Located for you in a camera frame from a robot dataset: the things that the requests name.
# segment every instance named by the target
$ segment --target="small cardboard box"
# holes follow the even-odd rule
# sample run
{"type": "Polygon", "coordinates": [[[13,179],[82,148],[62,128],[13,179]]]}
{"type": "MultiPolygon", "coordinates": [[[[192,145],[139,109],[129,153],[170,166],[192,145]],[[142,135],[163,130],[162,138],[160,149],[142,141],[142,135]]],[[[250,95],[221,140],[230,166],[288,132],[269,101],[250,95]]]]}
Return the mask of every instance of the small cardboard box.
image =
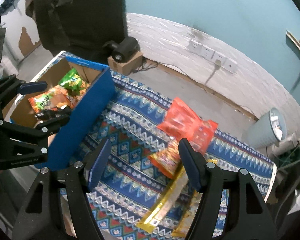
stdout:
{"type": "MultiPolygon", "coordinates": [[[[58,85],[71,68],[75,68],[91,85],[73,109],[69,123],[60,129],[50,144],[48,161],[36,165],[39,169],[49,167],[54,171],[66,168],[73,152],[115,94],[109,66],[78,58],[65,51],[49,62],[31,82],[46,81],[50,89],[58,85]]],[[[41,93],[19,96],[11,120],[16,124],[34,127],[37,119],[28,99],[41,93]]]]}
{"type": "Polygon", "coordinates": [[[137,51],[133,55],[133,57],[126,63],[118,63],[114,61],[114,59],[110,56],[108,58],[108,65],[112,70],[121,73],[125,76],[128,76],[133,70],[142,65],[142,56],[143,53],[137,51]]]}

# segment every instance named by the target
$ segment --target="blue patterned cloth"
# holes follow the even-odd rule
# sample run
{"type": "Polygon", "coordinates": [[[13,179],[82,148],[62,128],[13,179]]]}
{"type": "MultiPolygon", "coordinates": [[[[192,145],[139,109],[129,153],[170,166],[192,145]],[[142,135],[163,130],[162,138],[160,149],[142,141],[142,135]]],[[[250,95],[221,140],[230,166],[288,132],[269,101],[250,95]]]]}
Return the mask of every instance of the blue patterned cloth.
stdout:
{"type": "MultiPolygon", "coordinates": [[[[151,164],[148,156],[168,145],[169,137],[156,126],[163,121],[172,100],[122,74],[112,71],[112,76],[117,97],[92,125],[71,163],[82,160],[101,138],[109,136],[112,150],[108,164],[98,187],[88,194],[97,224],[123,240],[170,239],[193,194],[189,185],[153,233],[146,233],[135,223],[170,181],[151,164]]],[[[222,169],[246,168],[267,198],[276,171],[271,160],[220,130],[216,130],[206,153],[208,159],[217,159],[222,169]]],[[[224,190],[214,236],[222,233],[227,198],[224,190]]]]}

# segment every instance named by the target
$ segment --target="blue gripper pad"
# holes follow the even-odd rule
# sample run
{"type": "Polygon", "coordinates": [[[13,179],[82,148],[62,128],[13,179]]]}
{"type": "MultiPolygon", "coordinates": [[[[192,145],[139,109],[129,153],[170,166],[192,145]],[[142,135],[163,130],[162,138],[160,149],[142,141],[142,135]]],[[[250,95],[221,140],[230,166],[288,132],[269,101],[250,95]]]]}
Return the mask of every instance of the blue gripper pad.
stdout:
{"type": "Polygon", "coordinates": [[[45,81],[30,82],[21,84],[17,92],[21,95],[27,95],[36,92],[43,92],[47,89],[47,87],[48,85],[45,81]]]}
{"type": "Polygon", "coordinates": [[[90,192],[92,192],[93,189],[98,186],[101,175],[108,162],[110,153],[111,142],[108,138],[103,138],[98,147],[85,156],[83,160],[86,162],[84,167],[84,177],[90,192]]]}
{"type": "Polygon", "coordinates": [[[193,150],[187,139],[181,139],[179,141],[178,149],[191,186],[200,193],[202,187],[206,184],[202,181],[202,178],[205,177],[205,165],[207,162],[202,154],[193,150]]]}

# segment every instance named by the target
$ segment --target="light blue trash can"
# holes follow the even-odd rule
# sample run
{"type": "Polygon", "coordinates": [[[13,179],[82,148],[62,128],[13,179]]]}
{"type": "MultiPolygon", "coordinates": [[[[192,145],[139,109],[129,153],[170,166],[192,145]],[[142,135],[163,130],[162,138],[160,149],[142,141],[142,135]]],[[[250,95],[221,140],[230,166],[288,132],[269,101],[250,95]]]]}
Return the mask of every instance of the light blue trash can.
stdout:
{"type": "Polygon", "coordinates": [[[248,144],[255,149],[280,142],[286,136],[286,123],[279,110],[275,107],[261,116],[247,131],[248,144]],[[276,134],[275,128],[282,131],[281,138],[276,134]]]}

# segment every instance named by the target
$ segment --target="snack bag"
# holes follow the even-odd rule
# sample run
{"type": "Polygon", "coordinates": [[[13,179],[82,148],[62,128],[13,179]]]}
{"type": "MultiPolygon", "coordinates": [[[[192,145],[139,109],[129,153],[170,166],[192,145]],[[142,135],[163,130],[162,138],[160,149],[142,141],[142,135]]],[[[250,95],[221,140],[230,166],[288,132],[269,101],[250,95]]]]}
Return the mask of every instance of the snack bag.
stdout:
{"type": "Polygon", "coordinates": [[[192,221],[194,220],[194,216],[198,210],[201,197],[202,194],[194,191],[189,207],[183,214],[178,226],[171,233],[172,237],[186,237],[192,224],[192,221]]]}
{"type": "Polygon", "coordinates": [[[180,163],[177,140],[172,138],[167,148],[148,156],[148,158],[159,171],[168,178],[173,179],[180,163]]]}
{"type": "Polygon", "coordinates": [[[205,154],[218,124],[202,120],[185,102],[175,98],[164,121],[157,127],[177,141],[188,139],[195,151],[205,154]]]}
{"type": "Polygon", "coordinates": [[[68,95],[65,88],[57,85],[50,90],[29,98],[29,102],[36,113],[44,109],[51,109],[54,107],[69,106],[71,109],[75,107],[77,99],[68,95]]]}
{"type": "Polygon", "coordinates": [[[78,74],[75,68],[72,68],[68,73],[60,80],[59,85],[70,89],[74,92],[74,96],[83,96],[89,87],[89,84],[85,82],[78,74]]]}
{"type": "Polygon", "coordinates": [[[188,182],[185,168],[182,165],[179,167],[180,169],[178,169],[175,179],[167,185],[165,191],[162,192],[156,203],[140,219],[136,227],[143,229],[147,233],[152,233],[168,214],[188,182]]]}

